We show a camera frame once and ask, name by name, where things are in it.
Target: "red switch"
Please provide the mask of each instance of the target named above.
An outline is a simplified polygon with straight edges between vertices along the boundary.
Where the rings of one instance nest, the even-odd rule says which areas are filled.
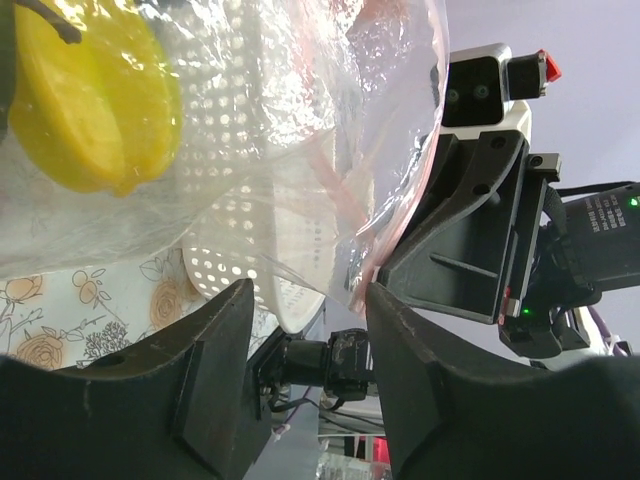
[[[540,50],[538,53],[542,53],[545,56],[547,62],[547,82],[553,83],[562,76],[562,71],[556,61],[549,55],[546,50]]]

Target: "floral tablecloth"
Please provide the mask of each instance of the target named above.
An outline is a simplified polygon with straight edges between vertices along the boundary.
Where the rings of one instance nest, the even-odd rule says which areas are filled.
[[[205,303],[172,248],[144,262],[0,282],[0,354],[45,369],[85,366]],[[275,330],[256,309],[250,355]]]

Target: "black bracket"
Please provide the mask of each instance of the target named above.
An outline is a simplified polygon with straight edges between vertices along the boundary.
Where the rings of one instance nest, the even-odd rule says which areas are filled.
[[[640,478],[639,358],[530,368],[379,284],[367,325],[394,479]]]
[[[378,282],[417,308],[487,324],[519,315],[555,158],[529,155],[519,131],[441,135],[426,193]]]

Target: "camera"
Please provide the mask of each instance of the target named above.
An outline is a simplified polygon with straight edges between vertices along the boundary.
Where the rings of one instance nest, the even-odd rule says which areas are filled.
[[[451,54],[442,125],[448,128],[497,125],[515,100],[539,98],[560,76],[549,54],[540,50],[513,57],[498,43]]]

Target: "printed flower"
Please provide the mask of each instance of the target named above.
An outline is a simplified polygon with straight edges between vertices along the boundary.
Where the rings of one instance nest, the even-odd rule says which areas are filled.
[[[127,340],[127,329],[117,322],[109,322],[101,332],[87,335],[84,355],[89,360],[97,360],[131,345]]]
[[[160,283],[151,298],[151,323],[160,330],[178,320],[182,315],[179,287],[174,280]]]
[[[18,347],[16,357],[36,367],[53,370],[62,366],[63,343],[43,333],[31,337]]]
[[[17,278],[7,282],[4,297],[12,302],[22,303],[35,297],[42,289],[42,275],[28,278]]]
[[[78,295],[82,303],[89,305],[93,302],[95,308],[98,306],[98,303],[111,300],[111,296],[107,292],[100,290],[100,285],[102,285],[100,277],[104,275],[105,272],[106,270],[101,268],[93,272],[90,276],[84,270],[78,270],[73,274],[71,282],[80,289]]]

